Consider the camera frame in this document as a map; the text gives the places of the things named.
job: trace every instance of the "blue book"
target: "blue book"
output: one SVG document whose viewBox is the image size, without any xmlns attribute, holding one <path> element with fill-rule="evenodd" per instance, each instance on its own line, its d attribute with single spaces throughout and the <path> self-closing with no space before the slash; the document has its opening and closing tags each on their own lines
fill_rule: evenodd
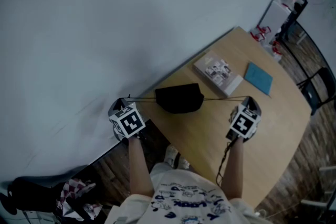
<svg viewBox="0 0 336 224">
<path fill-rule="evenodd" d="M 260 67 L 256 66 L 254 63 L 250 62 L 248 64 L 244 79 L 257 87 L 263 93 L 267 95 L 269 94 L 273 77 L 263 71 Z"/>
</svg>

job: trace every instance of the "gray book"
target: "gray book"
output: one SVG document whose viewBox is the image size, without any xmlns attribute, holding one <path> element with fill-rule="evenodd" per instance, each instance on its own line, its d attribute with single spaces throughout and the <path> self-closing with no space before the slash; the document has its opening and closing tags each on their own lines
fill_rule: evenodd
<svg viewBox="0 0 336 224">
<path fill-rule="evenodd" d="M 194 68 L 218 87 L 226 97 L 230 96 L 243 80 L 213 51 L 209 51 L 195 62 Z"/>
</svg>

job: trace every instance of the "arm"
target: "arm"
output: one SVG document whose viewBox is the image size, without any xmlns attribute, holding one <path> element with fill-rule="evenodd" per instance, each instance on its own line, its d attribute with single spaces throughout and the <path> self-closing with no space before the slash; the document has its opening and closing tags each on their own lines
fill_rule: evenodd
<svg viewBox="0 0 336 224">
<path fill-rule="evenodd" d="M 230 149 L 221 189 L 228 200 L 241 198 L 243 193 L 243 138 Z"/>
<path fill-rule="evenodd" d="M 154 195 L 154 187 L 148 172 L 140 140 L 129 138 L 130 181 L 131 194 L 141 194 L 148 197 Z"/>
</svg>

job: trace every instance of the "white sneaker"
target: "white sneaker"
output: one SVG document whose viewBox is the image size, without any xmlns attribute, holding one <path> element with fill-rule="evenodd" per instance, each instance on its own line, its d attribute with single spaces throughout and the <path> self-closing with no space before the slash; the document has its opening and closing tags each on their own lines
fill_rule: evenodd
<svg viewBox="0 0 336 224">
<path fill-rule="evenodd" d="M 163 162 L 167 163 L 168 165 L 174 168 L 174 162 L 177 155 L 178 155 L 177 149 L 173 145 L 169 145 L 166 149 L 166 155 L 164 156 Z"/>
<path fill-rule="evenodd" d="M 190 163 L 182 156 L 180 156 L 180 159 L 178 159 L 178 166 L 177 169 L 189 169 Z"/>
</svg>

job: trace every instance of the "wall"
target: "wall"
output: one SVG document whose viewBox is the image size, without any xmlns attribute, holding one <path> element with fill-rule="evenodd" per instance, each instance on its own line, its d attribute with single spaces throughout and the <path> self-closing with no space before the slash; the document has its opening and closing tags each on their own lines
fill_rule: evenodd
<svg viewBox="0 0 336 224">
<path fill-rule="evenodd" d="M 0 182 L 87 165 L 115 145 L 107 110 L 270 0 L 0 0 Z"/>
</svg>

